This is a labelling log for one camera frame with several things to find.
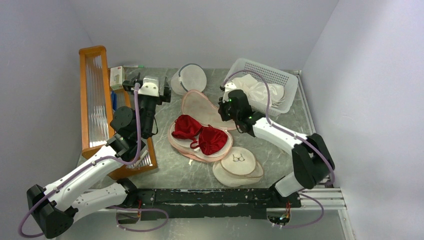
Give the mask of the red bra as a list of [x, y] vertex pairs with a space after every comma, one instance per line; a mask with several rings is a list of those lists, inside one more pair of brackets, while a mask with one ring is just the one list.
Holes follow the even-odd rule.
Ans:
[[199, 148], [206, 156], [222, 150], [229, 140], [223, 130], [211, 125], [204, 126], [186, 114], [180, 115], [174, 123], [174, 131], [171, 135], [175, 139], [190, 140], [189, 147], [193, 150]]

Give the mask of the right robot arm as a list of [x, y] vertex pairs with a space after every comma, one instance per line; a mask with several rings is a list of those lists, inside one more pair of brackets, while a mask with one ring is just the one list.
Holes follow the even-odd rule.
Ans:
[[225, 90], [218, 104], [223, 121], [234, 121], [239, 132], [270, 142], [292, 157], [293, 171], [276, 181], [270, 193], [275, 207], [287, 203], [289, 195], [312, 189], [325, 177], [334, 176], [334, 162], [319, 134], [300, 134], [271, 121], [252, 109], [241, 89]]

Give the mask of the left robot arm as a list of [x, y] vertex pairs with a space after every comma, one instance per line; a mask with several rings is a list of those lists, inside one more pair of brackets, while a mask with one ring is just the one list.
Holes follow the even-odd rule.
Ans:
[[47, 239], [58, 237], [77, 220], [104, 208], [138, 210], [140, 191], [127, 178], [103, 189], [89, 188], [109, 173], [140, 159], [146, 140], [157, 131], [156, 107], [170, 102], [172, 90], [166, 80], [152, 76], [136, 76], [122, 85], [133, 94], [134, 107], [123, 106], [114, 112], [110, 126], [115, 133], [106, 144], [66, 176], [27, 190], [26, 217], [36, 221]]

